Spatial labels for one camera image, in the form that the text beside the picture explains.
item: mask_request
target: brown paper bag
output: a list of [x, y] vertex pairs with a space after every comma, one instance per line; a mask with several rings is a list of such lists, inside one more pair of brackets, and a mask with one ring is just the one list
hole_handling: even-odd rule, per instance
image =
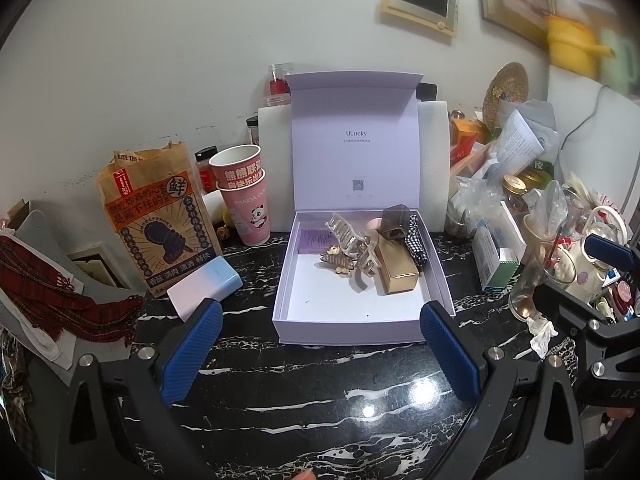
[[222, 250], [183, 142], [118, 153], [127, 153], [126, 163], [106, 166], [96, 186], [114, 231], [158, 297]]

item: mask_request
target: patterned fabric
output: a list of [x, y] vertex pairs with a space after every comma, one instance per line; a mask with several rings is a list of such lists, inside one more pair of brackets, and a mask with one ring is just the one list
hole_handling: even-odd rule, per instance
[[409, 232], [404, 239], [406, 248], [409, 250], [409, 254], [414, 260], [414, 264], [420, 269], [425, 263], [429, 261], [427, 257], [427, 251], [420, 238], [420, 232], [418, 231], [418, 217], [417, 215], [411, 215], [409, 218]]
[[88, 341], [129, 344], [135, 336], [141, 296], [95, 303], [27, 248], [0, 236], [0, 288], [36, 328], [57, 339], [62, 329]]
[[27, 367], [23, 348], [14, 337], [0, 326], [0, 348], [5, 376], [0, 383], [6, 421], [11, 435], [20, 450], [34, 467], [38, 467], [38, 439], [25, 412], [25, 404], [31, 402], [31, 389], [25, 378]]

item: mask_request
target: red packet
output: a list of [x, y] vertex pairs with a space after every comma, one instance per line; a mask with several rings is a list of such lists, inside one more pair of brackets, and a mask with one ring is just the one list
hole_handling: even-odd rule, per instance
[[463, 158], [471, 154], [471, 149], [476, 143], [477, 138], [478, 138], [478, 134], [475, 134], [474, 136], [469, 137], [467, 140], [460, 143], [459, 145], [457, 145], [455, 148], [451, 150], [451, 152], [449, 153], [450, 168], [452, 168], [456, 162], [458, 162], [459, 160], [462, 160]]

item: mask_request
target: crumpled tissue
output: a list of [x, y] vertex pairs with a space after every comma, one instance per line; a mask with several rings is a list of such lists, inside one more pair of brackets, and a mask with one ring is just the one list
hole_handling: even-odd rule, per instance
[[536, 319], [527, 317], [527, 325], [529, 332], [534, 335], [531, 339], [531, 348], [543, 359], [548, 350], [549, 341], [553, 336], [558, 335], [558, 332], [554, 329], [554, 324], [544, 316], [538, 316]]

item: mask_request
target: open box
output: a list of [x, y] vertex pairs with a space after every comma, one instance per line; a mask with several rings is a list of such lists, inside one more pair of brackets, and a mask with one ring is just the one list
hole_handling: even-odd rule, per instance
[[[423, 341], [424, 303], [453, 303], [431, 237], [418, 212], [419, 74], [317, 72], [287, 76], [291, 88], [294, 203], [273, 323], [283, 343], [396, 344]], [[298, 254], [302, 229], [326, 228], [339, 212], [364, 229], [384, 208], [407, 205], [429, 262], [414, 290], [385, 294], [380, 277], [335, 274], [319, 256]]]

